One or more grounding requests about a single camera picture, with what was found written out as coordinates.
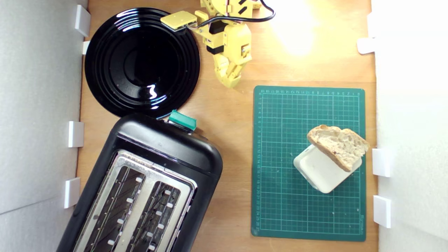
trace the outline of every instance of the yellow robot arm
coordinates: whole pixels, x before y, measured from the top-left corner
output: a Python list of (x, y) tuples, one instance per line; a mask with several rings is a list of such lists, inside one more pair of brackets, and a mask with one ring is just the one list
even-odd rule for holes
[(252, 60), (251, 32), (240, 20), (252, 19), (253, 9), (260, 8), (261, 4), (253, 0), (201, 0), (201, 6), (222, 20), (212, 22), (208, 14), (199, 10), (194, 15), (180, 11), (160, 20), (173, 30), (188, 27), (202, 36), (207, 51), (213, 55), (216, 77), (226, 87), (233, 88), (241, 79), (244, 66)]

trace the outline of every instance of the green cutting mat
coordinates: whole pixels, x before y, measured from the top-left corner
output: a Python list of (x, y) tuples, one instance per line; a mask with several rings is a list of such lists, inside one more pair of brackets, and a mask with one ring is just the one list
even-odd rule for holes
[(366, 160), (334, 191), (311, 187), (293, 166), (320, 124), (350, 128), (365, 138), (362, 89), (254, 89), (252, 223), (254, 236), (364, 241)]

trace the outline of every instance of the white container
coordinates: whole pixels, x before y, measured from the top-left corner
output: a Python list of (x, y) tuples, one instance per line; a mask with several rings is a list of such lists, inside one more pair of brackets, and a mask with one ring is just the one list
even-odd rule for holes
[(341, 184), (350, 174), (362, 164), (360, 158), (350, 172), (341, 169), (322, 151), (314, 145), (308, 146), (302, 153), (294, 158), (294, 166), (312, 187), (322, 193), (329, 193)]

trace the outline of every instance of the black plate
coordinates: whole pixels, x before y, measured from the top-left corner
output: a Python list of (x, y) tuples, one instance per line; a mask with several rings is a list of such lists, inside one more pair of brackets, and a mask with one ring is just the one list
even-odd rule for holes
[(122, 117), (154, 118), (178, 109), (199, 76), (199, 50), (189, 30), (173, 32), (160, 22), (169, 13), (136, 8), (107, 20), (93, 35), (85, 62), (93, 96)]

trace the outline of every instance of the white bracket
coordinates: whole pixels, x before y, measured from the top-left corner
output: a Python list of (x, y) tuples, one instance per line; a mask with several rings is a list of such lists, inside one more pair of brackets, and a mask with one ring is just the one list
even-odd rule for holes
[(375, 51), (375, 37), (377, 30), (378, 28), (375, 15), (373, 14), (373, 12), (371, 12), (367, 15), (367, 33), (369, 37), (360, 38), (356, 42), (356, 46), (358, 47), (358, 52), (360, 54), (367, 54)]
[(390, 160), (382, 149), (372, 149), (373, 174), (389, 178), (391, 176)]
[(90, 13), (80, 4), (78, 4), (76, 8), (75, 29), (78, 30), (84, 37), (89, 36)]
[(84, 123), (69, 121), (69, 148), (84, 146)]
[(90, 44), (90, 40), (89, 41), (84, 41), (82, 43), (82, 54), (85, 55), (87, 53), (87, 48), (89, 47)]
[(391, 228), (391, 200), (378, 195), (373, 196), (373, 221)]
[(79, 200), (81, 190), (80, 178), (73, 178), (65, 181), (64, 208), (67, 209), (75, 205)]

